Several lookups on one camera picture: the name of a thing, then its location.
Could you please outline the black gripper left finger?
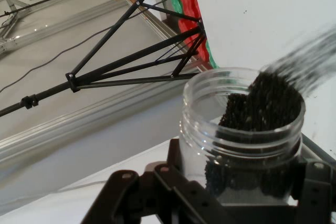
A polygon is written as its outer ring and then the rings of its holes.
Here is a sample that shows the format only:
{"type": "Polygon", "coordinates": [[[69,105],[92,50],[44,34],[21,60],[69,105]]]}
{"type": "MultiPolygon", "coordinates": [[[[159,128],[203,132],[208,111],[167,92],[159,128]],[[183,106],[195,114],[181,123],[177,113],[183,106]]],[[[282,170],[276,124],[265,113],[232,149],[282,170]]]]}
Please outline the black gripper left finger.
{"type": "Polygon", "coordinates": [[[142,175],[111,174],[82,223],[141,223],[151,215],[161,223],[237,223],[198,182],[180,173],[181,166],[179,140],[173,138],[166,162],[151,163],[142,175]]]}

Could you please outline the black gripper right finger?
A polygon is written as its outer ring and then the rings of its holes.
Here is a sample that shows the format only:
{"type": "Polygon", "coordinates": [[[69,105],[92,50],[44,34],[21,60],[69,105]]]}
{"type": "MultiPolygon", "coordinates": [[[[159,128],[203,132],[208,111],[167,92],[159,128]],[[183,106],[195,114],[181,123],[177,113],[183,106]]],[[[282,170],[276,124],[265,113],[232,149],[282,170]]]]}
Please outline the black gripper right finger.
{"type": "Polygon", "coordinates": [[[335,212],[335,167],[308,160],[300,164],[293,198],[298,201],[294,223],[331,223],[335,212]]]}

